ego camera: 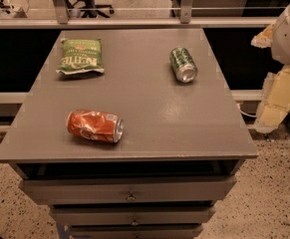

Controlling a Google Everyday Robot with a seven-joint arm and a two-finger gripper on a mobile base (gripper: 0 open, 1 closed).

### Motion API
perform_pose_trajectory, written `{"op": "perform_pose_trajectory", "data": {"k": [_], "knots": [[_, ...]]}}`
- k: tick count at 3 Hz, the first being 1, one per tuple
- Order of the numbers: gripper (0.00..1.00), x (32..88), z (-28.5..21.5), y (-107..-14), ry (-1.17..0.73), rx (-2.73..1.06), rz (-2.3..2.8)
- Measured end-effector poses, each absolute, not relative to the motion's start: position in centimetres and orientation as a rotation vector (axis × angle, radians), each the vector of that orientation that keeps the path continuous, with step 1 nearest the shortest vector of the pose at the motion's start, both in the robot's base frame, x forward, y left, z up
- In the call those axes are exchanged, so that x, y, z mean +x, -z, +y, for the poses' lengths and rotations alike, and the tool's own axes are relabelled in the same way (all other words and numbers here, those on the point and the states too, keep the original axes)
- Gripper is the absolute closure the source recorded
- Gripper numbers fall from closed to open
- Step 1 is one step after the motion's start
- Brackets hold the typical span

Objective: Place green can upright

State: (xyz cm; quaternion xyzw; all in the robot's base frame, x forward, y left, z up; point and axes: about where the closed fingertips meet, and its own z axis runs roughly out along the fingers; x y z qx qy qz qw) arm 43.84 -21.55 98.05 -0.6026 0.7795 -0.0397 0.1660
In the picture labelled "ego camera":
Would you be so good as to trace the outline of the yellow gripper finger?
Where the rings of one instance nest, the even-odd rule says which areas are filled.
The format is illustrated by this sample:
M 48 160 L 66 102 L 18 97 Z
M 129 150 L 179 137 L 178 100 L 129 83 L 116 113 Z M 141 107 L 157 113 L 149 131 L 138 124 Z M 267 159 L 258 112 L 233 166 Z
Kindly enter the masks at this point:
M 254 36 L 251 45 L 257 48 L 270 48 L 275 24 L 267 26 L 262 32 Z
M 289 112 L 290 66 L 284 66 L 277 74 L 268 73 L 264 80 L 254 128 L 260 133 L 270 133 L 284 121 Z

